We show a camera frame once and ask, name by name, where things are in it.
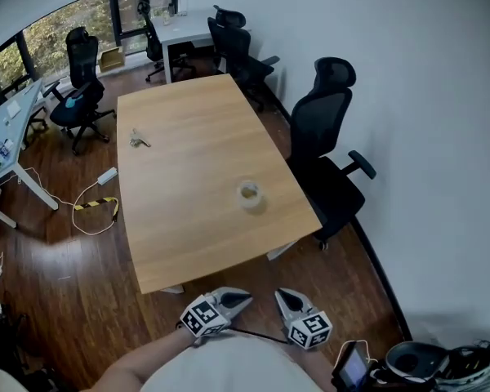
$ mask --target tape roll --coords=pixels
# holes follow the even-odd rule
[[[260,206],[263,200],[260,186],[251,180],[242,181],[238,186],[237,194],[239,206],[247,210]]]

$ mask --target black cable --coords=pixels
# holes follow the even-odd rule
[[[181,322],[181,321],[178,321],[176,323],[176,330],[178,328],[182,328],[184,327],[184,324]],[[273,336],[266,336],[264,334],[260,334],[258,332],[252,332],[252,331],[247,331],[247,330],[240,330],[238,328],[234,328],[234,327],[228,327],[226,328],[225,330],[231,330],[231,331],[237,331],[237,332],[242,332],[243,334],[250,334],[251,336],[260,336],[261,338],[266,338],[267,340],[272,340],[272,341],[276,341],[278,343],[281,343],[281,344],[288,344],[287,341],[283,341],[283,340],[278,340],[277,338],[274,338]]]
[[[232,330],[232,331],[242,332],[243,334],[250,334],[252,336],[260,336],[262,338],[266,338],[267,340],[276,341],[276,342],[281,343],[281,344],[288,344],[287,341],[278,340],[277,338],[274,338],[273,336],[266,336],[264,334],[259,334],[258,332],[252,332],[252,331],[247,331],[247,330],[240,330],[240,329],[234,328],[234,327],[229,327],[227,329]]]

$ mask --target window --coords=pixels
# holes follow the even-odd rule
[[[20,50],[13,38],[0,51],[0,88],[7,89],[27,75]]]
[[[120,23],[122,32],[130,32],[145,27],[145,21],[138,14],[138,2],[140,0],[118,0]],[[149,0],[151,6],[150,17],[160,16],[162,11],[168,9],[172,0]]]
[[[69,75],[65,39],[71,29],[85,26],[98,38],[98,51],[123,47],[126,55],[147,47],[140,0],[78,0],[37,20],[0,47],[0,91],[9,95],[42,78],[46,84]],[[178,0],[149,0],[151,18]]]
[[[145,21],[138,13],[140,0],[111,0],[114,34],[126,54],[143,51],[147,47]],[[150,18],[160,16],[172,4],[177,11],[178,0],[149,0]]]
[[[122,39],[122,47],[125,55],[145,51],[147,48],[147,37],[145,35],[136,35],[130,38],[124,38]]]
[[[65,38],[78,26],[85,26],[90,35],[98,38],[98,52],[116,47],[109,0],[78,0],[24,29],[34,69],[45,83],[69,74]]]

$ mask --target white shirt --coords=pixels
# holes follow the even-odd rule
[[[288,355],[253,336],[220,334],[157,370],[141,392],[302,392],[321,389]]]

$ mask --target cardboard box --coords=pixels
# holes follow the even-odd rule
[[[98,66],[100,67],[100,72],[110,71],[111,69],[117,69],[125,65],[125,54],[123,53],[122,47],[116,47],[109,49],[108,51],[103,51],[100,54],[98,60]]]

